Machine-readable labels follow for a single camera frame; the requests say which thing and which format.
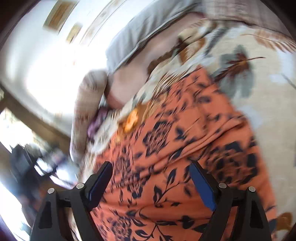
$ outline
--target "bed sheet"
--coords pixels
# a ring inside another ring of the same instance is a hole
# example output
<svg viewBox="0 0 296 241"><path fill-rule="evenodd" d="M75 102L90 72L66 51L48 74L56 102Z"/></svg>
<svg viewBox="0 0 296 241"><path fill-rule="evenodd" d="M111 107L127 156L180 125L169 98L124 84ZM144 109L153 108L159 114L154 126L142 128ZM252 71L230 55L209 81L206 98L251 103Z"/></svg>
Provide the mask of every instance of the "bed sheet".
<svg viewBox="0 0 296 241"><path fill-rule="evenodd" d="M281 240L296 215L296 43L278 32L223 20L215 21L206 35L195 35L204 27L202 21L180 35L187 38L185 49L162 61L134 98L109 113L87 146L79 179L84 182L92 174L96 156L107 147L122 118L201 64L251 122L275 192L275 228Z"/></svg>

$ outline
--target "orange cloth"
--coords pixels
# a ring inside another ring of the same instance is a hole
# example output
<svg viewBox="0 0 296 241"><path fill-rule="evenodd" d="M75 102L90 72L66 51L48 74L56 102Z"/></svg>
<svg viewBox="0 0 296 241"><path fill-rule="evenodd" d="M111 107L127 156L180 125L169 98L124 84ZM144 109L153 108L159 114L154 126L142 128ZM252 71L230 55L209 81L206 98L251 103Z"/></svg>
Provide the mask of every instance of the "orange cloth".
<svg viewBox="0 0 296 241"><path fill-rule="evenodd" d="M115 134L96 160L95 171L104 161L113 164L104 198L92 212L105 240L198 240L212 213L190 178L191 160L230 187L254 186L267 219L275 221L275 198L248 121L203 68L148 106L155 112L120 143ZM233 208L223 239L235 213Z"/></svg>

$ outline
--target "blue gripper pad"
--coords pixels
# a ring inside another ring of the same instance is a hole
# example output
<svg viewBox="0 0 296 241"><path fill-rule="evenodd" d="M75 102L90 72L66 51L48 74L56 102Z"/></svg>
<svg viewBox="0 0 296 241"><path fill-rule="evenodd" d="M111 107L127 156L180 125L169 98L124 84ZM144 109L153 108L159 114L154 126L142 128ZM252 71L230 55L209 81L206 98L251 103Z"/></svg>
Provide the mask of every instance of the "blue gripper pad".
<svg viewBox="0 0 296 241"><path fill-rule="evenodd" d="M214 198L214 192L211 189L209 183L193 163L190 164L189 172L190 177L197 192L200 194L204 205L214 211L216 209L216 202Z"/></svg>

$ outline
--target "silver screw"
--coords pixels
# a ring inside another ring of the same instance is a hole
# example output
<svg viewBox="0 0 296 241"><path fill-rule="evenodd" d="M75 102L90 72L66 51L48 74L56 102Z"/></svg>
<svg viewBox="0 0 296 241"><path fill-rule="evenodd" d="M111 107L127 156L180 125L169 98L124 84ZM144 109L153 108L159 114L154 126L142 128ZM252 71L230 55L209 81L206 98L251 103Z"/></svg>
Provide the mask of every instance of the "silver screw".
<svg viewBox="0 0 296 241"><path fill-rule="evenodd" d="M78 183L77 185L76 185L76 188L77 189L81 189L81 188L83 188L84 187L84 184L83 183Z"/></svg>
<svg viewBox="0 0 296 241"><path fill-rule="evenodd" d="M49 194L52 194L52 193L54 192L54 188L50 188L50 189L48 189L47 192L48 192Z"/></svg>
<svg viewBox="0 0 296 241"><path fill-rule="evenodd" d="M227 187L227 185L225 183L219 183L219 187L222 188L222 189L224 189L224 188Z"/></svg>
<svg viewBox="0 0 296 241"><path fill-rule="evenodd" d="M256 191L256 188L250 186L250 187L249 187L249 191L250 191L250 192L255 192L255 191Z"/></svg>

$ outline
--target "gray fabric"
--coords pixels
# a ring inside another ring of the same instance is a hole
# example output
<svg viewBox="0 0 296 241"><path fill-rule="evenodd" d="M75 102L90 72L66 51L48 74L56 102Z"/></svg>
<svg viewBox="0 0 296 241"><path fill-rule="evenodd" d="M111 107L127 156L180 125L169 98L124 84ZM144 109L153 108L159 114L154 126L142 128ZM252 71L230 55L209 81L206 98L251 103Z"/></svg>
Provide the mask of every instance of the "gray fabric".
<svg viewBox="0 0 296 241"><path fill-rule="evenodd" d="M122 64L156 33L187 12L202 12L202 0L158 0L135 16L111 41L106 50L109 74Z"/></svg>

